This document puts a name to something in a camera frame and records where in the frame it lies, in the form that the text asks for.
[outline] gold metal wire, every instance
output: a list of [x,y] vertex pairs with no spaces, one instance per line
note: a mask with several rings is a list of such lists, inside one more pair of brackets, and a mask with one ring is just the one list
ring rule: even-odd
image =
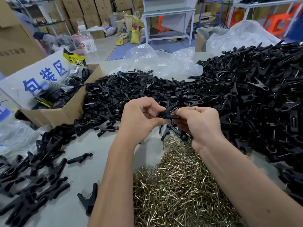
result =
[[158,166],[134,173],[135,226],[246,226],[191,141],[171,136],[163,151]]

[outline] open cardboard box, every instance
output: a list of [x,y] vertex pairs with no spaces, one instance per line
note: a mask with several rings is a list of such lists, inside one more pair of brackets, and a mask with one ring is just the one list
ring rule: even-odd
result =
[[[85,83],[95,83],[97,79],[104,77],[102,69],[98,64],[90,64],[88,67],[93,71]],[[85,85],[82,86],[78,92],[70,99],[67,104],[59,109],[38,109],[38,110],[25,110],[21,111],[29,118],[36,126],[53,125],[59,126],[63,123],[73,124],[75,119],[82,117],[83,101],[87,94]]]

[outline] blue and white sign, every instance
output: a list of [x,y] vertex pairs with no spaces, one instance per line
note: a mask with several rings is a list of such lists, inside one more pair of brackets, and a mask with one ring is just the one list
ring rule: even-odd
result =
[[70,62],[60,50],[0,81],[0,92],[19,108],[32,109],[37,103],[33,95],[42,91],[41,84],[45,80],[62,82],[69,68]]

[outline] barcode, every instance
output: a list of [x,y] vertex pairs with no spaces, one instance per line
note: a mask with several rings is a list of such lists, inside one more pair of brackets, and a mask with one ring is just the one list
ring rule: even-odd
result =
[[90,44],[87,44],[87,45],[86,45],[86,48],[87,48],[87,50],[88,50],[88,51],[91,51],[91,50],[92,50],[92,48],[91,48],[91,45],[90,45]]

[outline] gray work surface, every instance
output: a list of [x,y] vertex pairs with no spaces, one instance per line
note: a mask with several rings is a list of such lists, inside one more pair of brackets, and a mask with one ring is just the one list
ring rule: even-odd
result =
[[[195,53],[194,61],[207,60],[211,55],[207,52]],[[101,62],[100,66],[104,74],[119,66],[121,60]],[[116,133],[106,132],[100,138],[97,137],[98,131],[89,130],[81,137],[72,141],[66,146],[66,153],[57,160],[59,163],[63,157],[71,159],[78,157],[86,152],[92,152],[93,156],[88,157],[82,164],[74,163],[66,165],[62,176],[68,177],[68,182],[71,187],[42,207],[39,213],[35,214],[26,223],[26,227],[86,227],[88,217],[85,215],[85,210],[79,202],[77,193],[86,191],[89,195],[92,191],[93,183],[101,181],[105,164],[108,156],[109,148],[116,136]],[[156,165],[160,162],[163,156],[163,142],[158,133],[158,128],[152,130],[149,136],[136,147],[133,165],[134,170],[143,167],[145,164]],[[265,161],[263,155],[252,152],[249,155],[252,160],[265,174],[267,174],[281,188],[284,184],[278,179],[277,172],[274,166]],[[0,206],[7,204],[12,199],[0,194]],[[10,215],[8,212],[0,219],[0,227],[7,226],[5,221]]]

